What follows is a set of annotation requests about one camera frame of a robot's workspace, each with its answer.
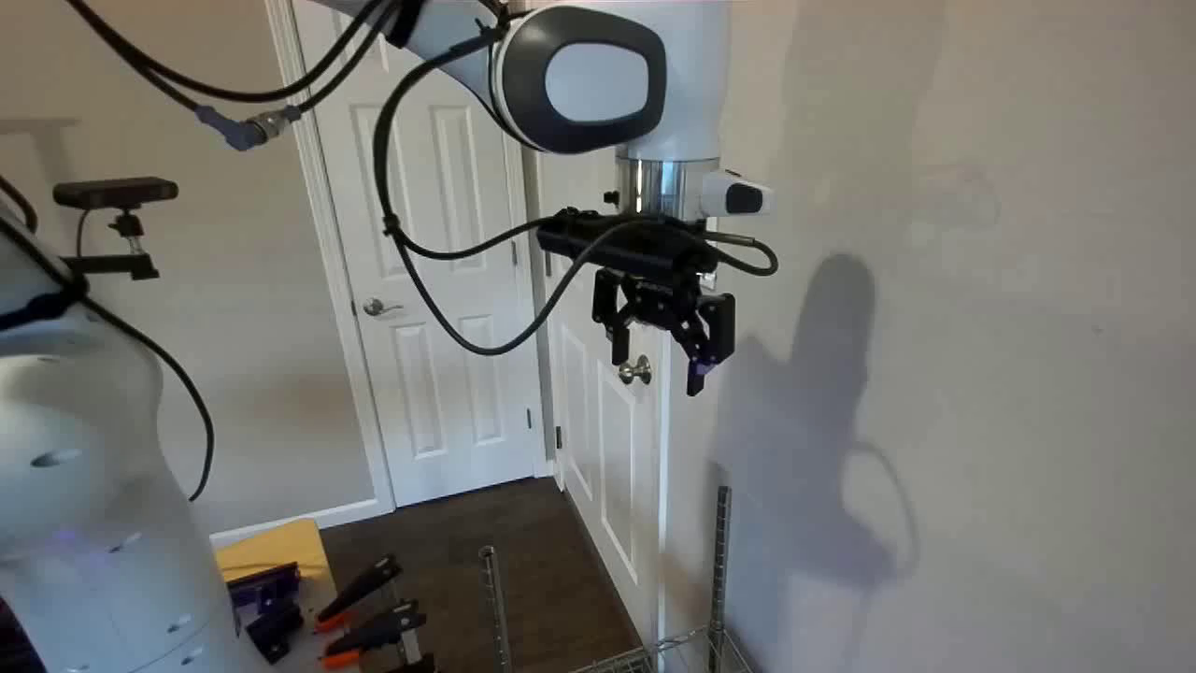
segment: white wall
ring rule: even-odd
[[[744,229],[785,273],[728,280],[677,607],[728,479],[761,668],[1194,668],[1194,72],[1188,0],[735,0],[728,162],[778,177]]]
[[[197,80],[281,81],[258,0],[94,6]],[[294,147],[249,158],[216,147],[115,65],[68,5],[3,0],[0,46],[0,173],[36,198],[44,237],[73,231],[49,198],[60,181],[149,173],[183,186],[178,202],[147,211],[147,247],[163,280],[105,280],[101,297],[191,363],[213,403],[221,452],[202,523],[227,530],[370,501]],[[101,223],[94,252],[125,252]],[[202,432],[177,386],[162,418],[163,452],[191,490]]]

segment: black mount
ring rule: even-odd
[[[612,366],[632,359],[632,320],[664,328],[688,354],[688,395],[698,395],[708,374],[735,350],[735,300],[702,292],[702,273],[719,270],[708,229],[581,211],[562,211],[540,229],[540,244],[570,257],[581,257],[598,237],[609,241],[592,257],[601,265],[592,319],[607,324]]]
[[[178,193],[177,183],[157,177],[134,177],[134,181],[91,181],[91,183],[60,183],[53,186],[55,207],[68,211],[119,211],[111,221],[111,231],[130,244],[130,254],[91,254],[91,257],[68,257],[78,273],[129,273],[130,280],[152,280],[162,275],[152,270],[152,257],[141,252],[141,221],[140,211],[147,202],[172,202]]]

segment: white door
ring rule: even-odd
[[[541,158],[541,211],[598,211],[612,186],[612,153]],[[607,328],[592,320],[593,273],[581,273],[558,319],[552,350],[552,424],[562,427],[558,467],[575,501],[601,563],[644,638],[659,638],[659,530],[663,530],[663,445],[664,445],[664,370],[624,386],[609,366]],[[632,359],[663,359],[659,332],[632,332]]]
[[[302,59],[313,65],[348,19],[292,5]],[[317,108],[324,181],[357,297],[360,335],[380,418],[398,505],[526,479],[546,464],[533,343],[480,359],[460,350],[415,297],[380,231],[370,140],[389,91],[419,59],[380,46]],[[520,148],[480,101],[446,75],[401,108],[394,136],[394,202],[404,229],[441,252],[472,247],[526,221]],[[509,244],[472,260],[419,265],[446,313],[480,343],[520,332],[532,313],[532,254]]]

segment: metal stand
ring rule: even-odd
[[[708,662],[708,673],[754,673],[751,659],[744,654],[744,646],[735,643],[735,637],[724,619],[728,523],[733,523],[733,490],[720,485],[719,490],[713,578],[709,578],[709,624],[708,629],[601,659],[601,662],[585,667],[575,673],[673,673],[673,668],[693,673],[693,668],[702,668],[702,662]],[[486,578],[497,673],[514,673],[509,619],[505,619],[505,597],[500,597],[500,561],[497,561],[492,546],[484,551],[484,578]]]

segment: wooden floor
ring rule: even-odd
[[[338,583],[398,553],[398,586],[423,603],[423,643],[446,673],[492,668],[484,546],[500,553],[516,673],[570,673],[636,646],[636,629],[552,484],[516,484],[324,530]]]

